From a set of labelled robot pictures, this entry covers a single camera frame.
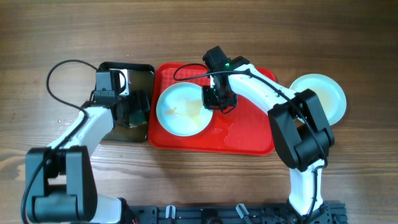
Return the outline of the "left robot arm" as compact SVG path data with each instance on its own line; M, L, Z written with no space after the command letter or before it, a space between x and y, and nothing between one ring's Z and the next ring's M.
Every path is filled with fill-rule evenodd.
M25 157L23 223L139 223L123 198L97 193L90 156L117 125L129 128L135 103L145 92L130 90L133 68L96 72L94 98L79 107L76 121L57 140Z

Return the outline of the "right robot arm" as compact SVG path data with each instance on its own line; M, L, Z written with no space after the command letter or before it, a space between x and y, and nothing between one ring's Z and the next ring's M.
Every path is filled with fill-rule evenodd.
M202 60L211 80L203 87L204 107L226 114L242 96L267 115L277 155L290 169L290 206L303 221L313 219L323 203L320 177L335 142L317 94L288 89L246 58L228 58L219 46L208 50Z

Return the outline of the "white plate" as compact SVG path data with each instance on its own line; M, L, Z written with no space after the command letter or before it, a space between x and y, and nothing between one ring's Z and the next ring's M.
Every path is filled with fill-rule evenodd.
M296 79L290 89L297 92L306 89L314 91L331 126L339 122L346 112L347 100L343 89L326 75L317 73L304 75Z
M190 82L166 88L159 96L155 114L168 133L181 137L202 132L213 117L213 111L203 106L202 87Z

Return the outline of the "green yellow sponge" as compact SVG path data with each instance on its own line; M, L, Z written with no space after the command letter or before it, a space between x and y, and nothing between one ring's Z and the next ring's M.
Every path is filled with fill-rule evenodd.
M147 124L147 118L145 112L136 111L134 113L129 114L129 126L136 127L143 124Z

